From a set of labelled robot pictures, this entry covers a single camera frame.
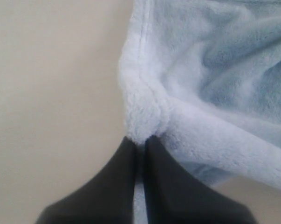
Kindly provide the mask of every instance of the light blue fabric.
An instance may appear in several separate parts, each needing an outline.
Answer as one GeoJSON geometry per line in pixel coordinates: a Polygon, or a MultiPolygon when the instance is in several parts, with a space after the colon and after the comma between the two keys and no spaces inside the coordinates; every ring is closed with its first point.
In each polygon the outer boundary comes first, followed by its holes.
{"type": "Polygon", "coordinates": [[[119,68],[134,142],[281,189],[281,0],[134,0],[119,68]]]}

